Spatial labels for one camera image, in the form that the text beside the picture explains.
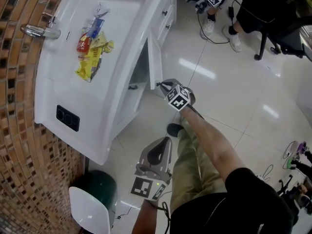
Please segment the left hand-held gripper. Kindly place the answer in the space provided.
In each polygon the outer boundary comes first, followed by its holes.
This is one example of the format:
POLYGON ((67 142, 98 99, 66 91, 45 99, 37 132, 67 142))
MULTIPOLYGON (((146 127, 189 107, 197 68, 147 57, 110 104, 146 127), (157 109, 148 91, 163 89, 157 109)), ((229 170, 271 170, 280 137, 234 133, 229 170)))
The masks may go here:
POLYGON ((172 140, 166 136, 159 138, 143 149, 130 194, 149 201, 157 201, 170 184, 172 140))

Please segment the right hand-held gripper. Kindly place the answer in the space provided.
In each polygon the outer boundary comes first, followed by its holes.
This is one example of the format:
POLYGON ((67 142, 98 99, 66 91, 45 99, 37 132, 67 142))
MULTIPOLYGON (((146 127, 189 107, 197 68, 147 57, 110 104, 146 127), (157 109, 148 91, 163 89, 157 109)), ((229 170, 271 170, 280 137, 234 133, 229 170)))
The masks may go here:
POLYGON ((156 86, 160 87, 168 104, 178 112, 195 103, 193 91, 174 78, 158 82, 156 86))

